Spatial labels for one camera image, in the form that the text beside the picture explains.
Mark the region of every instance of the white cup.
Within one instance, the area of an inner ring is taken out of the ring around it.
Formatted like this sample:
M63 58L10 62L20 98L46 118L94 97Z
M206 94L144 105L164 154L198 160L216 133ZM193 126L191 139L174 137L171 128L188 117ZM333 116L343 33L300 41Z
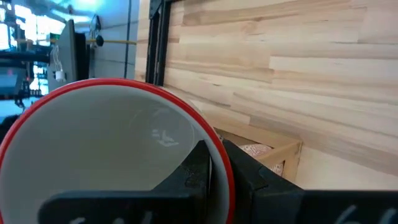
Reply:
M152 190L202 139L213 161L208 223L231 223L228 156L191 106L132 80L65 85L35 102L0 145L0 224L37 223L43 202L70 190Z

